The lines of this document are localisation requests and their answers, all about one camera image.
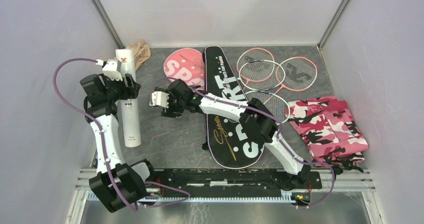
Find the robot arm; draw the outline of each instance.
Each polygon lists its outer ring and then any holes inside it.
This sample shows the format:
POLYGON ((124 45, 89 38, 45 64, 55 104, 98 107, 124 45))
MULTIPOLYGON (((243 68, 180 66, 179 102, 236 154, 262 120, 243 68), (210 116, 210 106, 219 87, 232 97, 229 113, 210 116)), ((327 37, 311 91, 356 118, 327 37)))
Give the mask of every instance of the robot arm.
POLYGON ((125 207, 125 204, 116 190, 111 187, 106 162, 109 162, 112 177, 119 183, 121 193, 130 203, 148 195, 145 181, 150 176, 154 176, 155 171, 147 160, 132 166, 126 164, 118 138, 116 102, 137 98, 140 85, 130 74, 124 77, 121 75, 118 60, 111 59, 103 63, 98 60, 98 64, 103 67, 103 74, 92 74, 80 81, 87 94, 83 104, 84 110, 100 123, 104 136, 103 143, 98 125, 86 118, 94 132, 98 159, 97 176, 89 180, 89 186, 107 210, 113 213, 125 207))
POLYGON ((249 106, 271 115, 258 99, 254 98, 249 102, 234 101, 210 93, 204 93, 206 97, 203 97, 193 92, 182 80, 172 82, 167 89, 156 88, 156 90, 152 93, 150 105, 163 107, 163 116, 175 117, 181 115, 184 110, 189 110, 192 113, 218 115, 238 121, 247 136, 259 146, 264 145, 268 148, 287 173, 295 175, 300 181, 305 180, 309 174, 311 166, 299 162, 304 160, 293 151, 282 135, 278 134, 275 121, 244 108, 249 106))

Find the camouflage fabric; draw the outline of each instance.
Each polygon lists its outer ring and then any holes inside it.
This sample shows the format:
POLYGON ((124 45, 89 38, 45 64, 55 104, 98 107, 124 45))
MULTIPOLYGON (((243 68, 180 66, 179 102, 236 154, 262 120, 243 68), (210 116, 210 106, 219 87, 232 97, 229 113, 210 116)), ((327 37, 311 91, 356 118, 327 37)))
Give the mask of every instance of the camouflage fabric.
POLYGON ((312 161, 350 168, 362 162, 367 141, 355 124, 348 104, 336 96, 288 103, 288 121, 306 143, 312 161))

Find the black mounting plate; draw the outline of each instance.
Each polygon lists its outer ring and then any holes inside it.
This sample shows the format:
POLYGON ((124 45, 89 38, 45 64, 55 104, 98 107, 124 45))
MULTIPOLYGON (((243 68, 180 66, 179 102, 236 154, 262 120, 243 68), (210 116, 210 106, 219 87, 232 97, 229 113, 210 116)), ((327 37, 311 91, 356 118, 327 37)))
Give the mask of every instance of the black mounting plate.
MULTIPOLYGON (((194 198, 281 197, 281 190, 322 189, 320 174, 311 171, 305 184, 294 186, 290 174, 280 169, 156 169, 160 183, 187 191, 194 198)), ((183 193, 165 190, 164 197, 183 198, 183 193)))

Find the racket strings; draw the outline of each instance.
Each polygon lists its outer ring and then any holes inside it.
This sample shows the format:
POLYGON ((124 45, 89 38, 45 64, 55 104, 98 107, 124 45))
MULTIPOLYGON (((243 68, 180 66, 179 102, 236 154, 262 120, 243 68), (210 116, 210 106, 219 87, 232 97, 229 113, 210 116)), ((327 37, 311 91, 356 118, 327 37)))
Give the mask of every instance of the racket strings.
POLYGON ((285 79, 282 83, 289 89, 306 89, 317 77, 317 67, 304 57, 290 58, 281 63, 281 66, 285 70, 285 79))
POLYGON ((273 54, 263 48, 255 47, 245 51, 237 61, 237 71, 240 70, 240 67, 246 63, 250 63, 253 61, 261 61, 261 60, 269 60, 274 61, 273 54))
POLYGON ((244 64, 239 70, 244 86, 255 91, 264 91, 277 87, 285 78, 285 71, 271 60, 256 60, 244 64))
POLYGON ((246 93, 246 97, 248 101, 252 100, 252 98, 257 98, 265 105, 273 116, 282 122, 287 121, 290 115, 289 104, 284 99, 273 93, 264 91, 249 91, 246 93))

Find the pink badminton racket cover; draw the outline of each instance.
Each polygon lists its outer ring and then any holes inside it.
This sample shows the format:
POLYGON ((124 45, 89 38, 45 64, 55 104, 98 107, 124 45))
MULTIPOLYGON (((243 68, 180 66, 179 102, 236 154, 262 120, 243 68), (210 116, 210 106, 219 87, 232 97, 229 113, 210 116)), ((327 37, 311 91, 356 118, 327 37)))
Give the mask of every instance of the pink badminton racket cover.
POLYGON ((189 86, 199 85, 198 90, 205 90, 205 63, 202 53, 196 49, 174 51, 165 60, 163 70, 167 77, 181 79, 189 86))

